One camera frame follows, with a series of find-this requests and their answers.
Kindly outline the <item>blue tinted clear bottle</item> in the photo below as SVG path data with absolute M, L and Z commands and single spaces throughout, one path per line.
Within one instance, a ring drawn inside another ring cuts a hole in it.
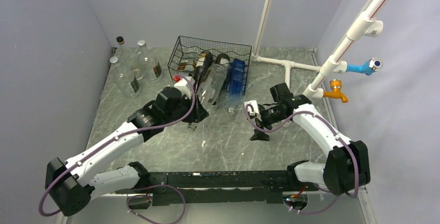
M 201 107 L 210 114 L 214 103 L 217 101 L 219 93 L 223 87 L 229 71 L 229 64 L 212 64 L 206 74 L 201 78 L 201 83 L 197 90 L 197 96 Z

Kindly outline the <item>clear bottle silver cap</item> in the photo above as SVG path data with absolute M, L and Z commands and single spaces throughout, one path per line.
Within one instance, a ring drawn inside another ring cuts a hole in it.
M 152 57 L 147 54 L 147 45 L 145 40 L 139 40 L 137 42 L 139 52 L 138 52 L 138 63 L 143 71 L 144 78 L 151 82 L 158 82 L 163 76 L 163 69 L 156 57 Z

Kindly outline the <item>clear bottle dark neck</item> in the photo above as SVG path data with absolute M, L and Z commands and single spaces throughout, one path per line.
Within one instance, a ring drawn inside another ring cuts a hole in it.
M 136 97 L 140 92 L 140 84 L 131 68 L 113 56 L 109 60 L 111 64 L 110 76 L 125 97 Z

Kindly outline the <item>clear bottle blue medallion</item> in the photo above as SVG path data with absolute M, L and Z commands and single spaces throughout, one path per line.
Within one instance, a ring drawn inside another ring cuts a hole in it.
M 136 49 L 133 50 L 132 48 L 129 48 L 127 45 L 125 45 L 125 39 L 122 36 L 117 36 L 116 42 L 119 45 L 118 50 L 120 50 L 120 57 L 123 58 L 124 62 L 133 71 L 136 79 L 143 79 L 144 75 L 138 62 L 139 55 Z

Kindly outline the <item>bottle black gold cap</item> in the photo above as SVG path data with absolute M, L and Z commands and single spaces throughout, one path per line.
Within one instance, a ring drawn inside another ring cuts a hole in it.
M 184 75 L 193 76 L 195 74 L 196 60 L 194 58 L 174 59 L 169 63 L 170 76 Z

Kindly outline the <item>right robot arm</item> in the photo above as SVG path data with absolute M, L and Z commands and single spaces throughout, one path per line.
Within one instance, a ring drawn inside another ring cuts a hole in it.
M 269 141 L 275 132 L 292 121 L 303 128 L 323 151 L 325 163 L 308 160 L 287 167 L 286 184 L 299 190 L 305 183 L 324 186 L 333 195 L 357 192 L 370 183 L 368 148 L 352 141 L 332 126 L 304 95 L 294 95 L 285 83 L 270 88 L 274 103 L 244 102 L 245 114 L 254 127 L 251 140 Z

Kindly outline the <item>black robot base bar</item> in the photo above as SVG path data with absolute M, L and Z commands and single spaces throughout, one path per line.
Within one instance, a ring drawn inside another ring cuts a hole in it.
M 283 203 L 289 194 L 316 192 L 312 183 L 294 179 L 286 170 L 223 172 L 151 172 L 148 184 L 117 194 L 146 193 L 153 206 L 182 203 Z

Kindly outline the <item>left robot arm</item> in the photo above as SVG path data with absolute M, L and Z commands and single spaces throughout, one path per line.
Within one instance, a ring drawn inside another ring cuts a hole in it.
M 131 162 L 108 173 L 101 170 L 166 127 L 179 122 L 198 123 L 208 116 L 209 112 L 192 88 L 165 87 L 155 100 L 136 110 L 105 139 L 65 161 L 54 158 L 47 164 L 45 193 L 38 207 L 40 214 L 48 216 L 43 210 L 46 196 L 59 208 L 54 214 L 72 216 L 91 200 L 111 191 L 144 192 L 149 186 L 149 173 L 140 163 Z

